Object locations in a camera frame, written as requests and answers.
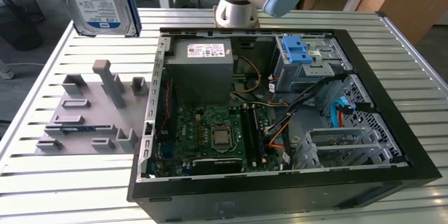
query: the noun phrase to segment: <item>chip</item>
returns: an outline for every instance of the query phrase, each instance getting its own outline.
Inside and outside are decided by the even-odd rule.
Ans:
[[[213,143],[216,145],[220,144],[229,144],[231,140],[229,140],[229,132],[227,130],[223,131],[213,131]]]
[[[216,150],[231,149],[233,144],[232,125],[219,124],[212,127],[212,148]]]

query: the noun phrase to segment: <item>small circuit board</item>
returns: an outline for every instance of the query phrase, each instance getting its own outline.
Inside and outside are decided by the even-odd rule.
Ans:
[[[225,169],[229,164],[216,164],[236,162],[239,172],[279,170],[276,152],[264,150],[263,129],[269,125],[264,106],[180,107],[177,112],[176,141],[160,144],[164,174],[159,175],[191,175],[191,166],[212,160],[207,169]]]

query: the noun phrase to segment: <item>slotted aluminum table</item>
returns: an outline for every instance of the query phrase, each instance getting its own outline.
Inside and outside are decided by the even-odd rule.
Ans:
[[[144,30],[140,38],[129,39],[83,38],[68,26],[0,141],[1,223],[153,223],[127,202],[133,155],[35,156],[35,145],[64,93],[65,74],[100,80],[92,63],[108,59],[123,81],[133,76],[149,81],[159,28],[212,27],[212,15],[204,9],[140,9]],[[259,17],[261,27],[348,30],[444,177],[365,208],[213,223],[448,223],[448,88],[389,20],[375,13],[347,12]]]

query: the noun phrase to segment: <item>hard drive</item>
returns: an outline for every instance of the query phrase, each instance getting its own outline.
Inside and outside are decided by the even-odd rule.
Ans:
[[[137,37],[141,22],[135,0],[61,0],[79,35]]]

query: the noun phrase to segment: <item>green motherboard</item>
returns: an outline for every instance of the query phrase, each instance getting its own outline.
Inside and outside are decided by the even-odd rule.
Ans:
[[[241,106],[201,106],[180,107],[176,119],[175,142],[161,145],[161,164],[164,172],[161,176],[188,175],[187,165],[195,159],[205,158],[239,158],[243,160],[240,172],[260,172],[277,170],[276,152],[261,150],[261,161],[248,160],[249,154],[259,154],[264,148],[263,143],[248,147],[248,136],[244,129],[248,127],[243,122]],[[249,108],[255,113],[259,132],[269,125],[268,111],[264,106]]]

